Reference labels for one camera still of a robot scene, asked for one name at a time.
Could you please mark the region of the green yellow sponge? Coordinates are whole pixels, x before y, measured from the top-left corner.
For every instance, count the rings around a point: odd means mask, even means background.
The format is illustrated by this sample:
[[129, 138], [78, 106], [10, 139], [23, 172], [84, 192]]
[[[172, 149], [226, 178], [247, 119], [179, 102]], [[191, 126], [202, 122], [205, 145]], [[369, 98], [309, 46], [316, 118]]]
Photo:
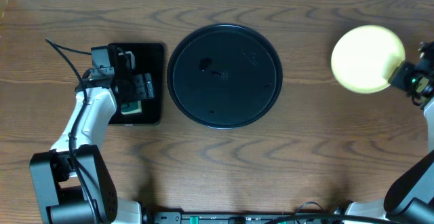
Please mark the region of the green yellow sponge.
[[121, 106], [121, 114], [122, 115], [131, 115], [142, 112], [142, 103], [141, 101], [129, 102], [128, 104], [123, 104]]

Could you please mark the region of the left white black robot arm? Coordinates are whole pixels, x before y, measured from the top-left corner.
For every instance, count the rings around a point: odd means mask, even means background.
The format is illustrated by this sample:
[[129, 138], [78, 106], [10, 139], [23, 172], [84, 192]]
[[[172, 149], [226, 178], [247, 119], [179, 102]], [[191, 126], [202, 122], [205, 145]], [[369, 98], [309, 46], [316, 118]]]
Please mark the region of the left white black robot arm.
[[101, 154], [112, 117], [152, 98], [148, 73], [136, 73], [131, 51], [108, 45], [91, 50], [92, 67], [77, 76], [76, 104], [59, 139], [36, 153], [30, 172], [44, 223], [144, 223], [139, 202], [117, 195]]

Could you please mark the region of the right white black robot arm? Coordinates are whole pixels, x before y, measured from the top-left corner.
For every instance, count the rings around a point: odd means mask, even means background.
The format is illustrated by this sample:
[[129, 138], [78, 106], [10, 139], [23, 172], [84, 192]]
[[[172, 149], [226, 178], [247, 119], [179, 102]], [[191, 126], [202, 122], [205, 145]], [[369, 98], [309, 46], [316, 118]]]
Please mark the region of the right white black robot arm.
[[335, 223], [433, 222], [433, 44], [422, 43], [420, 60], [406, 60], [403, 43], [343, 41], [332, 51], [332, 71], [346, 89], [369, 94], [392, 86], [406, 93], [427, 122], [429, 152], [403, 173], [386, 196], [373, 202], [351, 202], [333, 215]]

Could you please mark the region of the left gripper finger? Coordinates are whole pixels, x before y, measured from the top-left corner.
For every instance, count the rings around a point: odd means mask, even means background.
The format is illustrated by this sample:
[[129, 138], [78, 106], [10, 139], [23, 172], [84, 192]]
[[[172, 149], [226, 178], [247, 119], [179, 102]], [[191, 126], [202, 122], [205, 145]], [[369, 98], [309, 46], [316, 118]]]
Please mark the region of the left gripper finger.
[[133, 76], [135, 85], [134, 100], [149, 100], [155, 97], [153, 80], [150, 73]]
[[129, 67], [131, 69], [135, 69], [136, 68], [136, 59], [135, 59], [134, 54], [131, 51], [119, 52], [118, 56], [125, 58], [128, 61]]

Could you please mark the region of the yellow plate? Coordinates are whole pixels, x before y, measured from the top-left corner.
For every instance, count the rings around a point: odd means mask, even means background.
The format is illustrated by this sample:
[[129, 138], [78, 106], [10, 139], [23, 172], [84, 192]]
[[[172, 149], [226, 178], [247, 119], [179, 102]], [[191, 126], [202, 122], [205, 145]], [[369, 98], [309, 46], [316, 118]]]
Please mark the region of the yellow plate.
[[338, 40], [331, 55], [331, 69], [344, 88], [372, 94], [390, 86], [389, 78], [405, 58], [403, 43], [393, 31], [365, 25]]

